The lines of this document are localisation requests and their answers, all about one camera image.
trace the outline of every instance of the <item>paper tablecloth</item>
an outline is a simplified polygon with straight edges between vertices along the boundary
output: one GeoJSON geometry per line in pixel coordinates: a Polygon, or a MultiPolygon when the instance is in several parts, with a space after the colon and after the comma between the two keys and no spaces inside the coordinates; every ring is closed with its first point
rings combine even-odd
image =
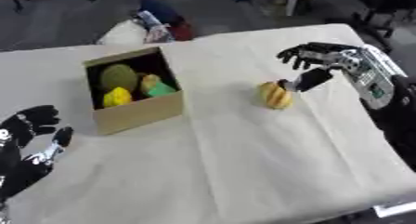
{"type": "Polygon", "coordinates": [[[186,113],[108,137],[93,133],[81,62],[135,48],[0,54],[2,115],[51,103],[78,131],[55,172],[12,200],[15,223],[307,223],[414,191],[341,74],[282,112],[255,98],[258,84],[299,74],[276,54],[310,41],[362,44],[326,25],[160,45],[186,113]]]}

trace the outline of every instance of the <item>green toy fruit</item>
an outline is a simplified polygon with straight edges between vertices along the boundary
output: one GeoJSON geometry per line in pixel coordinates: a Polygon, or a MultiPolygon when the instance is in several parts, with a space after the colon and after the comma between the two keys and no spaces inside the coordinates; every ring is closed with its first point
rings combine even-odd
{"type": "Polygon", "coordinates": [[[125,64],[111,65],[102,72],[100,79],[101,86],[106,92],[120,86],[132,93],[138,83],[136,72],[125,64]]]}

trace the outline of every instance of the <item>gray floor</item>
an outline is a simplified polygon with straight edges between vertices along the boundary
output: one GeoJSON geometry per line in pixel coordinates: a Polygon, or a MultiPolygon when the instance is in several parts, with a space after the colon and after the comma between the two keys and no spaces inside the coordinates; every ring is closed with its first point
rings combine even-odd
{"type": "MultiPolygon", "coordinates": [[[[183,14],[193,25],[196,35],[320,24],[326,17],[348,17],[353,11],[364,11],[363,5],[355,0],[313,0],[313,11],[285,18],[265,17],[258,7],[247,1],[162,1],[183,14]]],[[[126,20],[127,13],[137,7],[138,0],[98,0],[95,3],[86,0],[34,0],[23,3],[25,9],[17,14],[12,10],[10,0],[0,0],[0,51],[94,44],[112,26],[126,20]]],[[[413,65],[416,26],[399,20],[396,25],[391,40],[395,49],[392,57],[410,75],[416,75],[413,65]]],[[[353,223],[415,223],[414,216],[379,220],[372,213],[366,213],[365,218],[353,223]]]]}

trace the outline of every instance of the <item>yellow toy fruit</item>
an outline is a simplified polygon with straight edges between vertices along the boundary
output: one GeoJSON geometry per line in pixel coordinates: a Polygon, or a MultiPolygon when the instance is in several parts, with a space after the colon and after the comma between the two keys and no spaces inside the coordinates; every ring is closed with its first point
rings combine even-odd
{"type": "Polygon", "coordinates": [[[267,82],[258,87],[260,98],[271,109],[285,109],[292,102],[292,93],[275,82],[267,82]]]}
{"type": "Polygon", "coordinates": [[[110,93],[104,95],[103,106],[104,108],[124,105],[132,101],[132,95],[130,92],[122,87],[114,88],[110,93]]]}

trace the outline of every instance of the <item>cardboard box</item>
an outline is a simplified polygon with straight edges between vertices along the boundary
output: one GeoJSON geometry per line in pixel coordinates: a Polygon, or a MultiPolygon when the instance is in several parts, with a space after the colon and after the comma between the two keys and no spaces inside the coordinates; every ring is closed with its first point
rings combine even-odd
{"type": "Polygon", "coordinates": [[[177,116],[183,111],[182,89],[158,47],[93,59],[86,61],[84,65],[94,105],[94,119],[97,131],[101,135],[150,124],[177,116]],[[102,100],[105,91],[100,89],[99,77],[104,69],[113,64],[126,64],[136,72],[157,74],[176,92],[162,97],[149,98],[140,91],[140,85],[138,85],[132,93],[135,101],[126,105],[103,108],[102,100]]]}

